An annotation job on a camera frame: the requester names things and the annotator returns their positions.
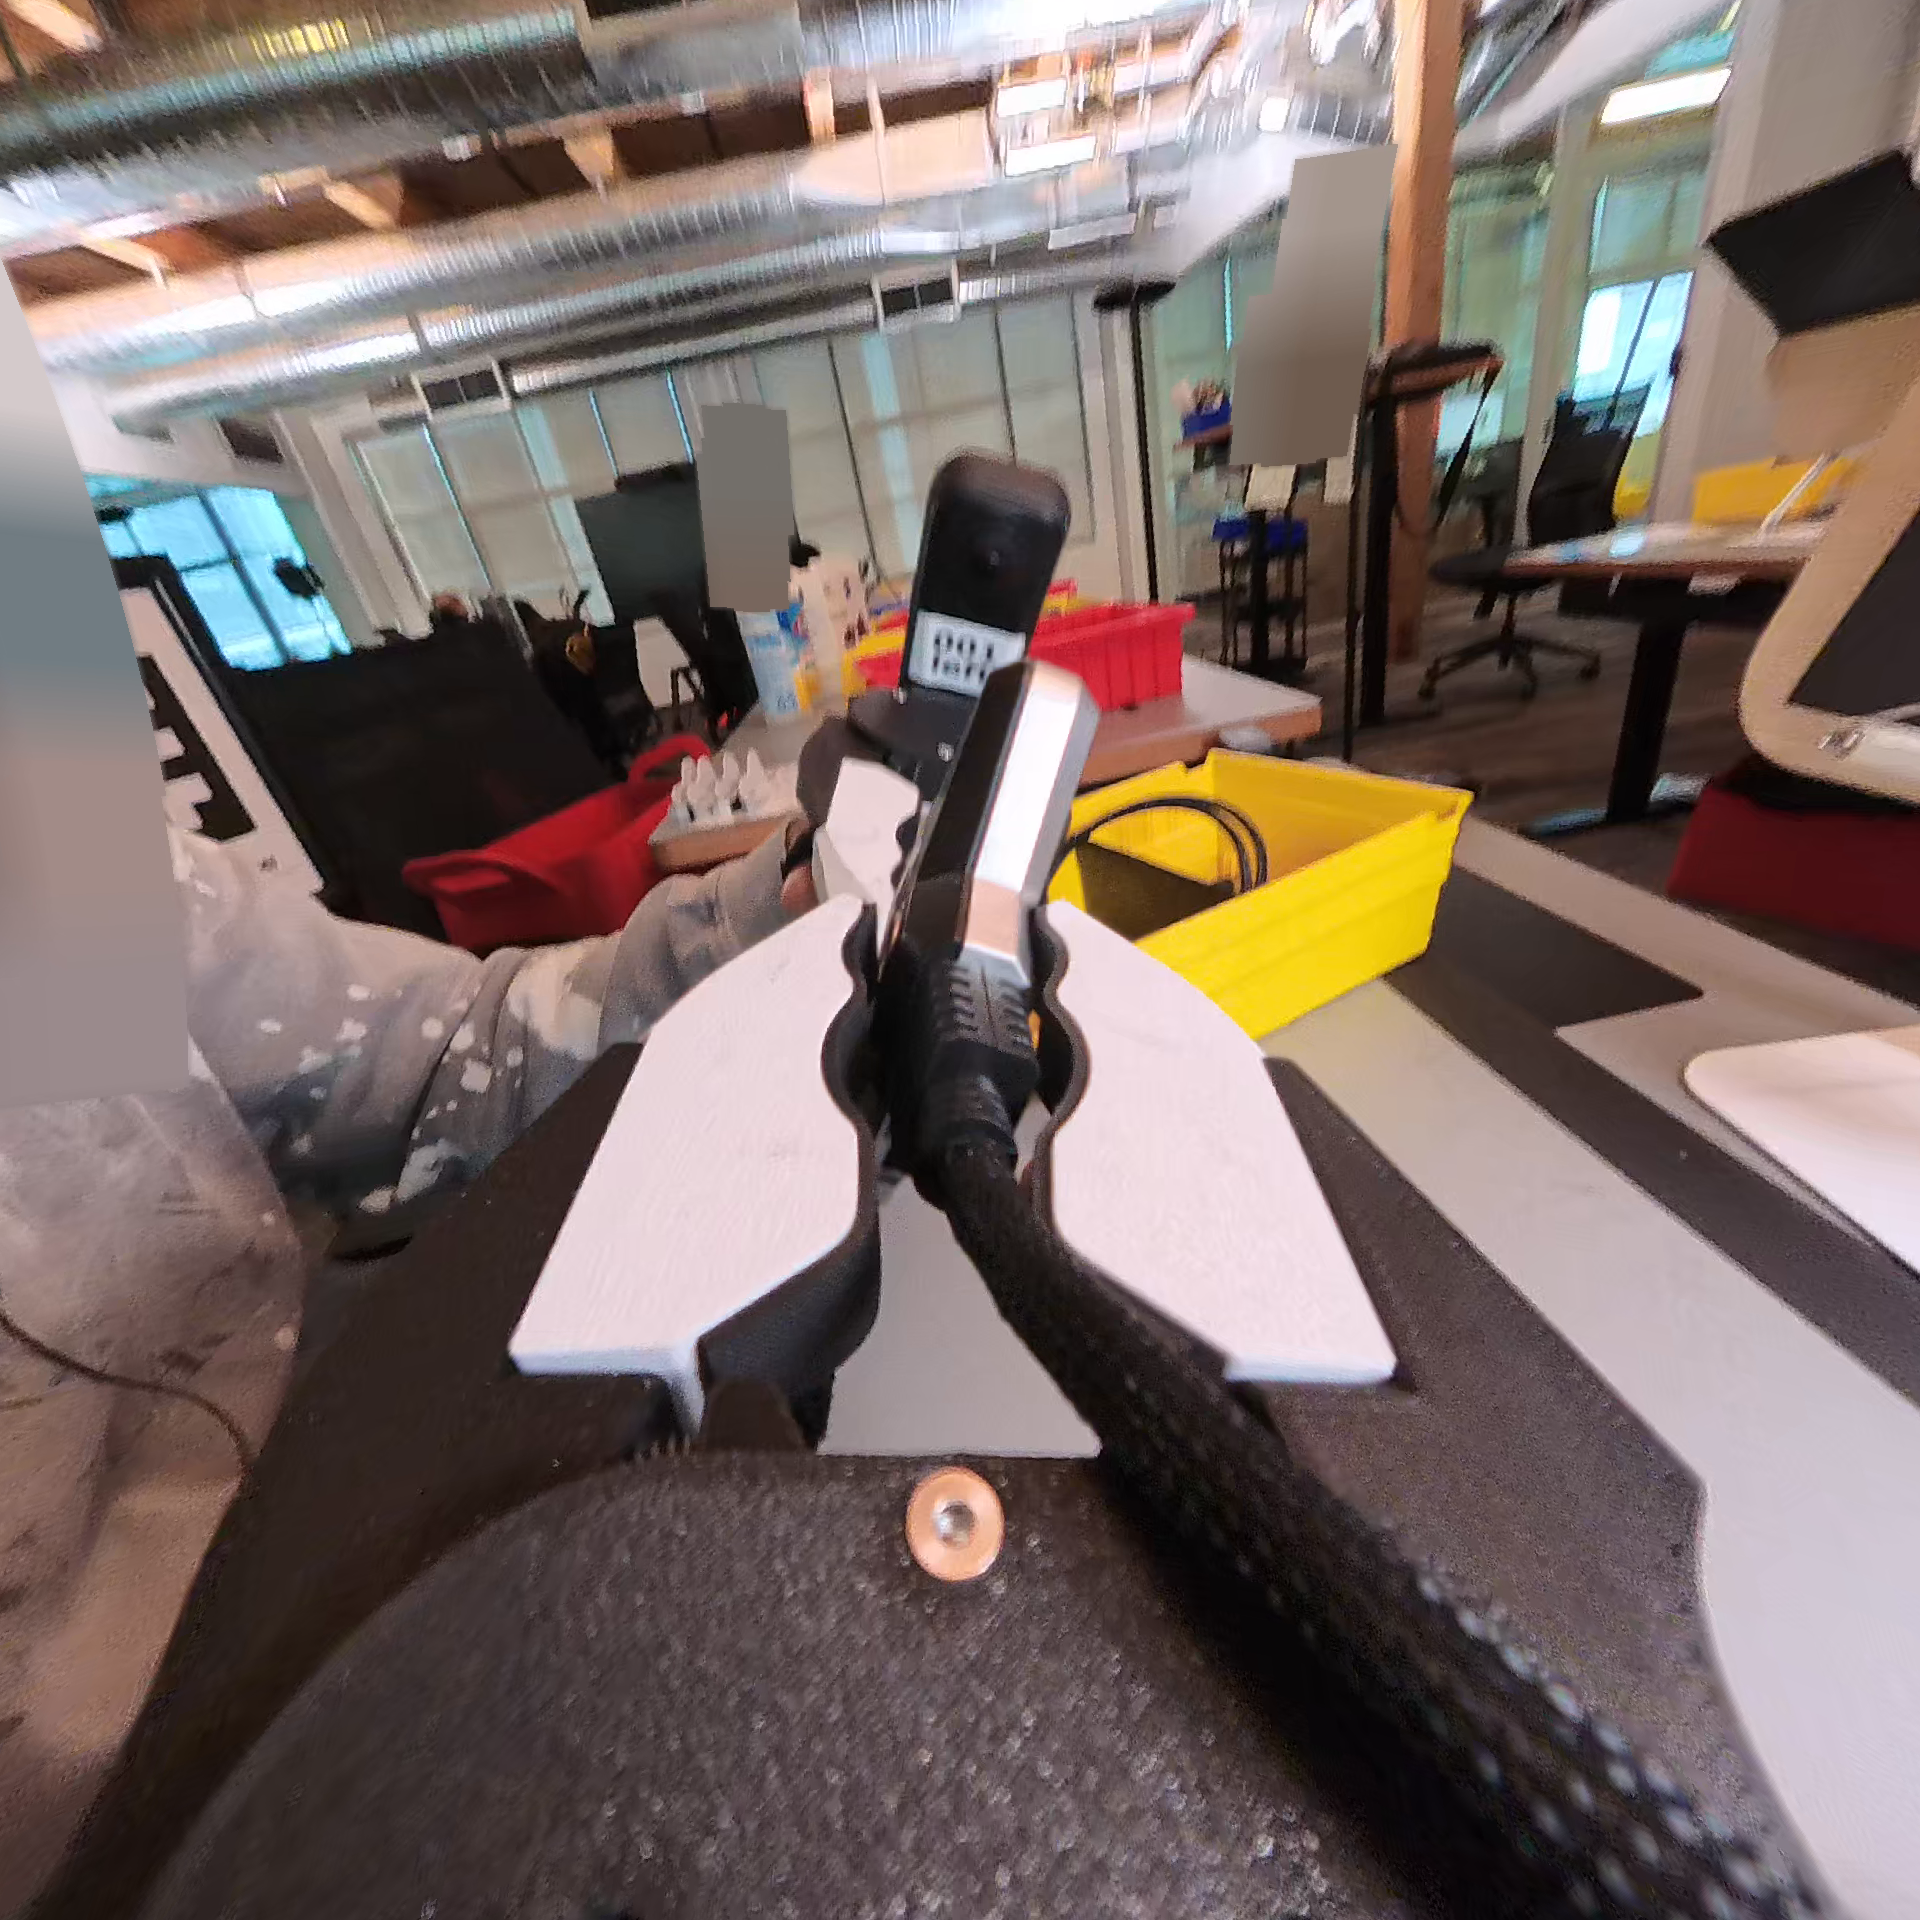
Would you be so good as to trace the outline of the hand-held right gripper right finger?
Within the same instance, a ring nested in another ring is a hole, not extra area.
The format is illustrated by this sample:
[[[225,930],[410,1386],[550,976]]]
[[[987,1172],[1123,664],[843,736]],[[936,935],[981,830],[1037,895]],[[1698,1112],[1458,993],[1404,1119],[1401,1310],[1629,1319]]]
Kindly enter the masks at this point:
[[[1052,902],[1076,1079],[1043,1154],[1067,1250],[1236,1385],[1379,1385],[1400,1357],[1267,1069],[1140,946]]]

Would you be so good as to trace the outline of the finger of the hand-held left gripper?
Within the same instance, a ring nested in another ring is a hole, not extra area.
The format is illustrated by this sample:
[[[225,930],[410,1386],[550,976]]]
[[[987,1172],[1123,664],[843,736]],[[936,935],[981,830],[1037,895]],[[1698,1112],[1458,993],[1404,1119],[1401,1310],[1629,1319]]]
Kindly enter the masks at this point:
[[[917,784],[872,758],[846,758],[812,841],[813,893],[853,897],[892,918],[897,882],[921,820]]]

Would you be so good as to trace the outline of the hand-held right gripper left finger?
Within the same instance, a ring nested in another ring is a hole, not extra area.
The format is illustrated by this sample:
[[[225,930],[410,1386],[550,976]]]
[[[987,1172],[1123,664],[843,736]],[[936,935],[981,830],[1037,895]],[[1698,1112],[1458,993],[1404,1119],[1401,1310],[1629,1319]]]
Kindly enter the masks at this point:
[[[689,1433],[724,1382],[830,1392],[881,1293],[851,1087],[873,920],[832,895],[654,1025],[513,1332],[521,1376],[654,1378]]]

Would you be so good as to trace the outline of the silver multiport hub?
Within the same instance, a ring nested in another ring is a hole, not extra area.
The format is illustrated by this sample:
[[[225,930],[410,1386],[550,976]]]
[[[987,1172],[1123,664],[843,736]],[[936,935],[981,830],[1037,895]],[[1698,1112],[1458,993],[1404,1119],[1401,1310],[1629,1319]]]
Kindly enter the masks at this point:
[[[1074,673],[994,669],[904,865],[872,1037],[888,1158],[931,1204],[958,1150],[1017,1162],[1017,1119],[1040,1086],[1033,920],[1096,732]]]

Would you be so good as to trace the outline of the yellow storage bin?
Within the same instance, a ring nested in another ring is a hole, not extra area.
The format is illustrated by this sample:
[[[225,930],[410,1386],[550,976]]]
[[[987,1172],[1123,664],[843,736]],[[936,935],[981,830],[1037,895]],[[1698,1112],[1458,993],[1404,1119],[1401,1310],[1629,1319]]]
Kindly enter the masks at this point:
[[[1470,807],[1462,785],[1213,750],[1083,791],[1046,897],[1082,906],[1086,844],[1232,880],[1137,946],[1261,1039],[1427,951]]]

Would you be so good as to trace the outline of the person's left forearm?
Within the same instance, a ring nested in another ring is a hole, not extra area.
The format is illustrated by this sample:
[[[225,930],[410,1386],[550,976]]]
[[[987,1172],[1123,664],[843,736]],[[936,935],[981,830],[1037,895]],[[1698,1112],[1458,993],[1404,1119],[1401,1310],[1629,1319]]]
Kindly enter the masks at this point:
[[[184,904],[187,1082],[153,1121],[197,1191],[280,1189],[400,1215],[468,1184],[608,1049],[790,922],[788,828],[660,880],[620,933],[489,958],[338,918],[292,880],[168,831]]]

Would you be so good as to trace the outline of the row of small white bottles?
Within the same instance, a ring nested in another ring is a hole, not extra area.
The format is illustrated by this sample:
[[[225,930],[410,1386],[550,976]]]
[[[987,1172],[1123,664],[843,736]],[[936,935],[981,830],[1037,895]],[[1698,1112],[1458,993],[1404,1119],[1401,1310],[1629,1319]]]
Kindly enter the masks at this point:
[[[666,831],[706,831],[781,818],[800,804],[795,760],[766,764],[757,752],[683,757],[662,816]]]

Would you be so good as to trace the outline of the red ribbed bin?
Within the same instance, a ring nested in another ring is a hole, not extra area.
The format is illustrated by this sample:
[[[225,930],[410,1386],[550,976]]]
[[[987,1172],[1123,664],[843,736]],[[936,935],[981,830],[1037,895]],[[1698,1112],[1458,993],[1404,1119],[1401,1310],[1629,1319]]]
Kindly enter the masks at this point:
[[[1104,713],[1181,690],[1189,604],[1096,604],[1069,588],[1046,597],[1036,631],[938,609],[888,615],[848,653],[846,690],[974,698],[992,672],[1024,657],[1074,673]]]

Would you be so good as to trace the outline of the white cardboard box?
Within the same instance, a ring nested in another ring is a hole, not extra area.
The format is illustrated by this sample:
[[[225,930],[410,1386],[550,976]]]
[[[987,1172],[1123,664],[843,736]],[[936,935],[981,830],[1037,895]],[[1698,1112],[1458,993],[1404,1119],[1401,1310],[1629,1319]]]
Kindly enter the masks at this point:
[[[853,557],[821,554],[797,575],[808,660],[816,682],[816,705],[843,711],[848,704],[848,653],[866,631],[868,593]]]

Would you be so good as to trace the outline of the white wipes canister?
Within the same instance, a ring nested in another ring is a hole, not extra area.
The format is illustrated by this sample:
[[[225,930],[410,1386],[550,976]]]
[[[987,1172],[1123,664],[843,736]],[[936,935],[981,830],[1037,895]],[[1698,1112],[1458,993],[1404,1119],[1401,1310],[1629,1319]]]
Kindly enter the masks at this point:
[[[762,716],[770,725],[800,719],[810,705],[810,657],[800,605],[736,612],[736,628],[752,669]]]

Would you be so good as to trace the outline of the black television screen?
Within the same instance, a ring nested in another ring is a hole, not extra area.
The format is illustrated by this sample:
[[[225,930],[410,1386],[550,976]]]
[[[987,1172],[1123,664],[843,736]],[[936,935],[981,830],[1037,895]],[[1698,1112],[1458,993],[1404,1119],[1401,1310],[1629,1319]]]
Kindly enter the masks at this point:
[[[693,463],[621,472],[574,510],[616,621],[706,609],[699,485]]]

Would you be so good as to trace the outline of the black standing desk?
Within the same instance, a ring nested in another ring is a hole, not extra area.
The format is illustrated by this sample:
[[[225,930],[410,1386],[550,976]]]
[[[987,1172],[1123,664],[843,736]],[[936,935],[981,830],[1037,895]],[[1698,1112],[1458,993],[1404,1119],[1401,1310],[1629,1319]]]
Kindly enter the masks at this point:
[[[1352,463],[1352,505],[1345,560],[1345,626],[1340,748],[1354,752],[1357,732],[1386,722],[1389,657],[1389,592],[1397,535],[1436,526],[1451,506],[1473,437],[1466,437],[1440,474],[1429,472],[1413,505],[1404,497],[1401,417],[1473,388],[1482,408],[1505,358],[1490,343],[1410,343],[1373,358],[1360,386],[1357,438]],[[1275,510],[1254,497],[1254,468],[1232,454],[1232,402],[1204,391],[1210,406],[1185,417],[1179,449],[1194,470],[1242,470],[1240,505],[1212,524],[1216,552],[1216,609],[1221,662],[1281,682],[1302,682],[1307,672],[1307,564],[1313,537],[1299,506],[1300,485],[1290,477]]]

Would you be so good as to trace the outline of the black panel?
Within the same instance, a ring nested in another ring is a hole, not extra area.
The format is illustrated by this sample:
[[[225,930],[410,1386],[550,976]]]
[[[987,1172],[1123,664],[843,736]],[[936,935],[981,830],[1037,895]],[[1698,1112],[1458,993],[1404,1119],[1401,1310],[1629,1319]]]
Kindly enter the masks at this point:
[[[341,916],[444,941],[400,870],[481,849],[611,781],[494,628],[317,662],[222,669],[236,732]]]

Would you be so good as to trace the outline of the black office chair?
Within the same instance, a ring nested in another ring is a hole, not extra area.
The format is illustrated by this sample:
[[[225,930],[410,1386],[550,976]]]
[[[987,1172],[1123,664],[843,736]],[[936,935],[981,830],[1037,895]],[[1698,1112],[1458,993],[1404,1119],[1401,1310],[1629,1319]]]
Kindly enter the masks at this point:
[[[1522,698],[1532,698],[1541,690],[1541,656],[1572,662],[1580,680],[1598,678],[1601,653],[1592,647],[1517,628],[1520,599],[1542,589],[1545,583],[1522,581],[1509,562],[1538,543],[1566,543],[1617,527],[1618,477],[1640,434],[1648,391],[1648,384],[1640,384],[1621,386],[1605,399],[1560,399],[1522,519],[1509,520],[1502,532],[1488,520],[1490,537],[1477,549],[1429,567],[1433,583],[1474,589],[1477,616],[1488,616],[1499,605],[1502,620],[1498,628],[1429,660],[1416,694],[1421,704],[1436,701],[1442,680],[1484,660],[1516,673]]]

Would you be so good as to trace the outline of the wooden desk black legs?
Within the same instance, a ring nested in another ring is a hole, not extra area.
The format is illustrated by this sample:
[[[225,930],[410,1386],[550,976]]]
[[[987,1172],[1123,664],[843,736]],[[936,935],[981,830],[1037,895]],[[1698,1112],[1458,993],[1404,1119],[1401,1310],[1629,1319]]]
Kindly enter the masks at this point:
[[[1658,520],[1532,546],[1509,560],[1507,570],[1517,583],[1592,593],[1596,616],[1636,626],[1605,801],[1530,823],[1528,839],[1549,844],[1691,812],[1707,780],[1664,770],[1688,637],[1698,626],[1761,633],[1827,529],[1829,519]]]

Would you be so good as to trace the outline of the red storage bin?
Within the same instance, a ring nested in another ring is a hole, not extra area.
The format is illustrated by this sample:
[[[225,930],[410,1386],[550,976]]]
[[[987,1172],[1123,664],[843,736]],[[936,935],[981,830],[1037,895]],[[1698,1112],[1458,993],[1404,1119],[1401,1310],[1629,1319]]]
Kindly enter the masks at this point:
[[[1918,812],[1744,764],[1700,789],[1666,893],[1918,951]]]

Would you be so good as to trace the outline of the black framed tag sign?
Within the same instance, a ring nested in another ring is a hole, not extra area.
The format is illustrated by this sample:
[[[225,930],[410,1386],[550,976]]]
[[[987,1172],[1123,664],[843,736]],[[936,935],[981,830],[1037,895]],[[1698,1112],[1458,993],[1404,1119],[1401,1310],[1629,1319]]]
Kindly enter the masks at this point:
[[[312,833],[237,711],[227,660],[184,575],[157,557],[114,560],[113,573],[148,692],[169,823],[323,897],[328,877]]]

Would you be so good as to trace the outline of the small yellow bin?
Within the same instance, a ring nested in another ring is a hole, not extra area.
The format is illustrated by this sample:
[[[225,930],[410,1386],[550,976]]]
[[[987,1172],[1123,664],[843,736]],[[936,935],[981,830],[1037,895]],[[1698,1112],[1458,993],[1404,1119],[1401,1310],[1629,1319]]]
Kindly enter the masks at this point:
[[[1694,479],[1691,520],[1762,526],[1827,516],[1852,487],[1857,465],[1852,454],[1820,454],[1709,468]]]

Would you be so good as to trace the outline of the wooden post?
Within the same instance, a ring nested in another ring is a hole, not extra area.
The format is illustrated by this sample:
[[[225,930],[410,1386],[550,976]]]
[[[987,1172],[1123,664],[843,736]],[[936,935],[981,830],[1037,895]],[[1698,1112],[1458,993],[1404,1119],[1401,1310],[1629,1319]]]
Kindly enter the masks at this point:
[[[1436,343],[1445,328],[1456,84],[1467,30],[1462,1],[1400,1],[1395,183],[1384,257],[1384,345]],[[1432,487],[1438,399],[1400,412],[1400,520],[1387,575],[1387,653],[1419,653],[1433,541]]]

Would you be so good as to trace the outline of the silver air duct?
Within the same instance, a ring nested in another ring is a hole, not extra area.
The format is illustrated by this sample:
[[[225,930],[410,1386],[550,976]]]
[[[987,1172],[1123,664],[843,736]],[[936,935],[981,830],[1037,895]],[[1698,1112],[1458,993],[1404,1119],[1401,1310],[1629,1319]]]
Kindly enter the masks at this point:
[[[981,111],[629,181],[454,223],[258,256],[40,303],[48,373],[105,384],[125,430],[464,365],[600,320],[1022,244],[1132,205],[1072,135],[994,151]]]

